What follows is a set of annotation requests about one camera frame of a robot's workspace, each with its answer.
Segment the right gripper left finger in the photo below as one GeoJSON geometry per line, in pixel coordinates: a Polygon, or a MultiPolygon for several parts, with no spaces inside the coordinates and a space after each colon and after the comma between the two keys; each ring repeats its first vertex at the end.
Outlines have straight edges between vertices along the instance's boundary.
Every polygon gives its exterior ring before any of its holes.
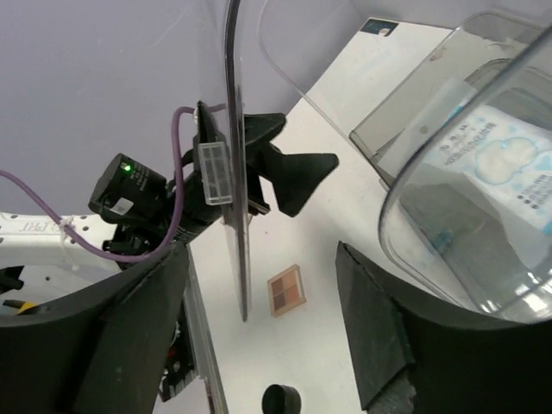
{"type": "Polygon", "coordinates": [[[150,413],[187,278],[186,248],[1,318],[3,413],[150,413]]]}

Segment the cotton pad pack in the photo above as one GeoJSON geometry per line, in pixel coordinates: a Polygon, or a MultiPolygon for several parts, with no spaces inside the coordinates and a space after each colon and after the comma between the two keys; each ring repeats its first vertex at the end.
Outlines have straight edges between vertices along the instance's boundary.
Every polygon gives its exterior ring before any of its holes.
{"type": "Polygon", "coordinates": [[[510,224],[551,236],[551,132],[483,103],[425,160],[461,175],[510,224]]]}

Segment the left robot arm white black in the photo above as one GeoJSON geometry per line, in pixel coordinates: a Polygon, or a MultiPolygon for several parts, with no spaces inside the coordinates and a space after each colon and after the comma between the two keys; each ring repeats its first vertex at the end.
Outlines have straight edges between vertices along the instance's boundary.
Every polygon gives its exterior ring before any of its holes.
{"type": "MultiPolygon", "coordinates": [[[[105,269],[131,267],[169,241],[189,243],[228,214],[235,186],[229,176],[229,153],[214,116],[216,107],[199,103],[178,108],[172,131],[182,115],[198,126],[192,146],[179,153],[178,170],[167,179],[153,169],[118,154],[97,181],[84,216],[60,216],[46,207],[40,216],[1,216],[1,268],[25,266],[105,269]]],[[[284,154],[273,140],[284,129],[281,113],[245,118],[245,173],[242,188],[247,216],[270,210],[260,183],[273,185],[279,210],[296,216],[316,188],[338,166],[335,154],[284,154]]]]}

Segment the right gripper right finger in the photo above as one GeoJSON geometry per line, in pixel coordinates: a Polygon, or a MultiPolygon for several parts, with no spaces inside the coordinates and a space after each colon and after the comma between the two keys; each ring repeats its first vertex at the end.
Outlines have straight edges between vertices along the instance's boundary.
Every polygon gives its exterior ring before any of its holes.
{"type": "Polygon", "coordinates": [[[365,412],[550,412],[550,322],[514,323],[445,302],[345,242],[336,277],[365,412]]]}

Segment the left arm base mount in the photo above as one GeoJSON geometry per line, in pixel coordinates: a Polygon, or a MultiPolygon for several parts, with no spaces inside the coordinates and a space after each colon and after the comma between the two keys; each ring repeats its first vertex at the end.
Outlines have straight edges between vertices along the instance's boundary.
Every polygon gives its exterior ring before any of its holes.
{"type": "Polygon", "coordinates": [[[181,303],[158,389],[160,400],[165,403],[176,398],[196,376],[190,330],[185,306],[184,303],[181,303]]]}

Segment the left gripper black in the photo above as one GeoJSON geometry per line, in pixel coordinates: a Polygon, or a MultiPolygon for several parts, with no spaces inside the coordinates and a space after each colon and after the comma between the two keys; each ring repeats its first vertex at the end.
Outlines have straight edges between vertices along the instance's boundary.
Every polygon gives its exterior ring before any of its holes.
{"type": "MultiPolygon", "coordinates": [[[[183,179],[182,205],[172,210],[180,214],[179,226],[174,231],[174,239],[179,242],[189,243],[196,239],[234,202],[229,151],[211,116],[214,111],[215,107],[200,104],[194,108],[178,107],[172,115],[172,139],[175,141],[179,138],[182,115],[195,116],[198,126],[192,148],[180,161],[182,167],[192,164],[193,171],[183,179]]],[[[260,188],[260,175],[273,184],[279,211],[295,217],[317,187],[339,166],[336,154],[283,154],[273,144],[267,144],[285,125],[283,113],[244,116],[246,178],[250,190],[246,212],[251,216],[265,215],[271,210],[260,188]],[[259,151],[258,171],[253,161],[259,151]]]]}

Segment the clear acrylic drawer organizer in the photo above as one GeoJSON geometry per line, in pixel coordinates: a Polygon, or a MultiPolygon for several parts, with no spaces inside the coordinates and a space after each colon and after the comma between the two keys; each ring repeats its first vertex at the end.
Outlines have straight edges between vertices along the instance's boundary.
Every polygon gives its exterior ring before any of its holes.
{"type": "Polygon", "coordinates": [[[267,1],[245,52],[262,91],[298,94],[274,145],[339,166],[291,218],[221,220],[191,244],[212,322],[271,315],[267,281],[297,264],[299,323],[339,309],[340,242],[453,305],[514,323],[551,316],[551,236],[510,224],[428,152],[480,104],[551,132],[548,1],[267,1]],[[398,22],[387,37],[369,18],[398,22]]]}

